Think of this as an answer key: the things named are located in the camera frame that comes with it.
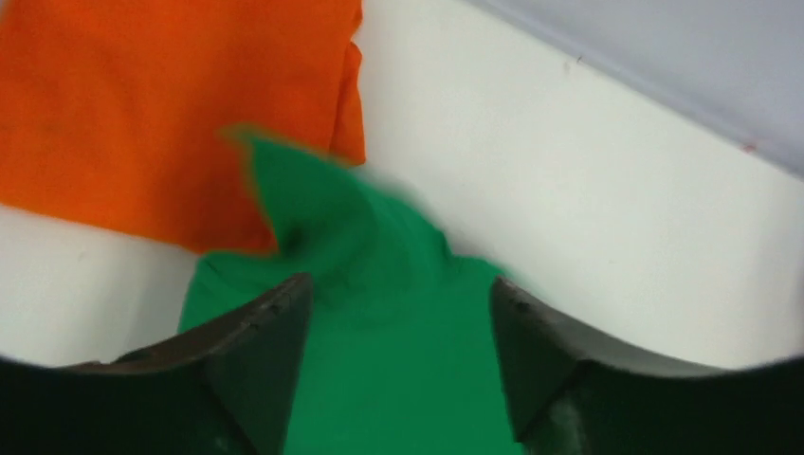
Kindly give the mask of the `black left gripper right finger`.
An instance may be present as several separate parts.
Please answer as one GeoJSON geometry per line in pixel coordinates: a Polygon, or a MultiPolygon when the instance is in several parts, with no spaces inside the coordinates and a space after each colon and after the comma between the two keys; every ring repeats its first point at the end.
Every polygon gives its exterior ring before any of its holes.
{"type": "Polygon", "coordinates": [[[505,278],[490,313],[507,413],[529,454],[799,454],[803,360],[723,370],[637,347],[505,278]]]}

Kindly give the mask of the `green t-shirt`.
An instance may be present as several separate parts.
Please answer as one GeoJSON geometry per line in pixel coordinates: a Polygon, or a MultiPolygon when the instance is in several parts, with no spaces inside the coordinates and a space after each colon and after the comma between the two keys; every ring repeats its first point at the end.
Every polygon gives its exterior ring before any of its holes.
{"type": "Polygon", "coordinates": [[[275,253],[198,263],[178,328],[309,273],[314,308],[288,454],[516,454],[488,309],[494,264],[453,252],[391,191],[251,131],[237,139],[275,253]]]}

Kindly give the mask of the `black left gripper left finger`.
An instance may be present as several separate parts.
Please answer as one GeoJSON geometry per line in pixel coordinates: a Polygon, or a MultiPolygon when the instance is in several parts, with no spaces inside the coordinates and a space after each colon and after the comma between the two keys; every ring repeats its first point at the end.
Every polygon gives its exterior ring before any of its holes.
{"type": "Polygon", "coordinates": [[[5,454],[280,454],[313,282],[255,300],[109,363],[1,361],[5,454]]]}

